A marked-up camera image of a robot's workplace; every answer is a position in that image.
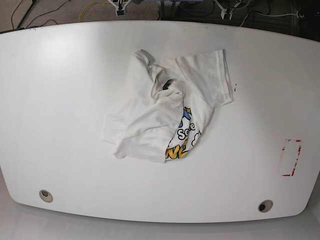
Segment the red tape rectangle marking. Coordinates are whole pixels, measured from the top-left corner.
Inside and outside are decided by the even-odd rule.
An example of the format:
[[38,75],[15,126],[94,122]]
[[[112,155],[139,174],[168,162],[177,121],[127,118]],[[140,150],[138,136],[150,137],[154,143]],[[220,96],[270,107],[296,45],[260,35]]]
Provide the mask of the red tape rectangle marking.
[[282,177],[292,177],[295,173],[299,160],[302,140],[286,139],[280,156],[280,175]]

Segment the right table grommet hole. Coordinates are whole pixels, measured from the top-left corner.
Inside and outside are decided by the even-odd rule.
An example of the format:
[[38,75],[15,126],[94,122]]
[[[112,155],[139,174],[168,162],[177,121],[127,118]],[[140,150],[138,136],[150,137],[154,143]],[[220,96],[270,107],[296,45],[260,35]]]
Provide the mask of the right table grommet hole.
[[258,211],[260,213],[267,213],[268,211],[270,211],[272,209],[272,207],[273,207],[273,201],[267,199],[259,204]]

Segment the left table grommet hole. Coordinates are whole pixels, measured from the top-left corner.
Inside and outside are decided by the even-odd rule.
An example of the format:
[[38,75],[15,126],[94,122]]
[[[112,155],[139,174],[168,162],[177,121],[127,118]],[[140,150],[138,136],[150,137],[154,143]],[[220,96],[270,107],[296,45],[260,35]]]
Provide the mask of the left table grommet hole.
[[39,191],[39,197],[46,203],[52,203],[53,202],[53,196],[50,192],[46,190],[40,190]]

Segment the table grommet hole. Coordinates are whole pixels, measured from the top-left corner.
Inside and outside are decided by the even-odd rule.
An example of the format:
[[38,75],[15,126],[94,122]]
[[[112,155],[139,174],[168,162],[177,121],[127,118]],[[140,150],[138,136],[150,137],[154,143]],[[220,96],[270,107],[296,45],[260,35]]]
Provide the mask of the table grommet hole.
[[273,207],[273,201],[267,199],[259,204],[258,211],[260,213],[267,213],[268,211],[270,211],[272,209],[272,207]]
[[46,203],[52,203],[53,202],[53,196],[50,192],[46,190],[40,190],[39,191],[39,197]]

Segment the white printed t-shirt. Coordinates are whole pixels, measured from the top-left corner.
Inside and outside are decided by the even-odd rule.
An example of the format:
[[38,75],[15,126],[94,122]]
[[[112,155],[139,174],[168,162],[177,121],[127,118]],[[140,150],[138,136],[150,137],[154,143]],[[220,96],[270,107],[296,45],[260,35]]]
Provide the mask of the white printed t-shirt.
[[134,52],[107,113],[103,139],[114,156],[164,163],[184,158],[216,108],[233,101],[223,49],[156,63]]

